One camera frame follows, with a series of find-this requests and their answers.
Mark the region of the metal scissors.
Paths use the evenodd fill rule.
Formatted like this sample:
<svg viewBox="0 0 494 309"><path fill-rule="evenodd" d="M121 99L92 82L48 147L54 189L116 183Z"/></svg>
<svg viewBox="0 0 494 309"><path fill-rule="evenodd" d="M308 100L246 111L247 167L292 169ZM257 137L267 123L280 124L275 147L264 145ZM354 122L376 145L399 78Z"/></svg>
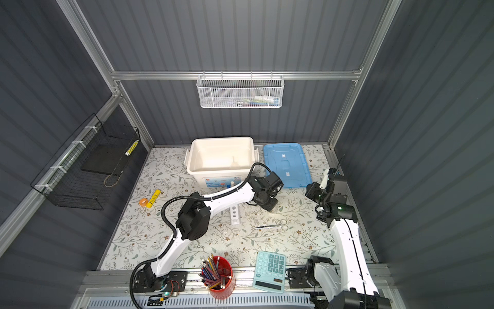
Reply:
<svg viewBox="0 0 494 309"><path fill-rule="evenodd" d="M263 230L263 229L281 229L282 231L287 231L288 230L288 221L285 219L281 219L278 222L274 224L269 224L269 225L262 225L255 227L258 230Z"/></svg>

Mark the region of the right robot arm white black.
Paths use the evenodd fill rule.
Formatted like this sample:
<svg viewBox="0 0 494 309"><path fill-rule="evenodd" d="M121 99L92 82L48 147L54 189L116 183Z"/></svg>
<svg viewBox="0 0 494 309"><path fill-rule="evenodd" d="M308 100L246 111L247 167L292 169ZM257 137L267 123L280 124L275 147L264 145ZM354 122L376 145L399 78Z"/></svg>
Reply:
<svg viewBox="0 0 494 309"><path fill-rule="evenodd" d="M320 183L306 187L306 197L315 202L317 220L329 228L339 253L339 268L327 257L311 256L306 277L320 285L329 308L390 308L373 282L360 244L359 220L353 206L347 204L347 180L332 167Z"/></svg>

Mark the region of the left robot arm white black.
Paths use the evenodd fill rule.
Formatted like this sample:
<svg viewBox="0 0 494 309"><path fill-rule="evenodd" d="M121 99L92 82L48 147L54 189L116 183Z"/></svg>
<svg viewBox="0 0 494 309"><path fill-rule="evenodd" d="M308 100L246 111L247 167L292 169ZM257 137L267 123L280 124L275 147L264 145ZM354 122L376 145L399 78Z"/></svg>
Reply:
<svg viewBox="0 0 494 309"><path fill-rule="evenodd" d="M210 220L231 206L253 202L265 211L272 211L276 196L284 187L280 177L268 166L254 163L247 177L237 185L213 194L198 192L177 196L166 201L160 211L163 222L172 230L172 236L159 254L139 263L133 269L129 282L129 295L135 308L141 308L135 297L136 275L144 273L144 283L149 290L158 290L158 283L169 279L169 273L177 258L190 242L203 237Z"/></svg>

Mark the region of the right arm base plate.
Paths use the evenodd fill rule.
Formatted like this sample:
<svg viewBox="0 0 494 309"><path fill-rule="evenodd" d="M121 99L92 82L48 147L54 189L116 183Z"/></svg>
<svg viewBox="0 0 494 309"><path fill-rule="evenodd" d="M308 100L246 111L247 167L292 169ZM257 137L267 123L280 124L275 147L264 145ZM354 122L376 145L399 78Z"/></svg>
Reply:
<svg viewBox="0 0 494 309"><path fill-rule="evenodd" d="M315 279L313 267L300 267L286 269L286 277L289 280L289 287L294 288L315 288L319 282Z"/></svg>

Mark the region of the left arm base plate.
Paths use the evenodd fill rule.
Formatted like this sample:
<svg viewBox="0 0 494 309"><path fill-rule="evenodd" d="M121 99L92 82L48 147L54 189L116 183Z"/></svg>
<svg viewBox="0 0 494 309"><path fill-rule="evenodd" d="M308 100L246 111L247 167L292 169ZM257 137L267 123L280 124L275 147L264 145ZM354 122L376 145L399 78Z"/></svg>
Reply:
<svg viewBox="0 0 494 309"><path fill-rule="evenodd" d="M183 292L187 282L188 272L172 271L163 277L139 270L134 278L132 291L136 293L151 292Z"/></svg>

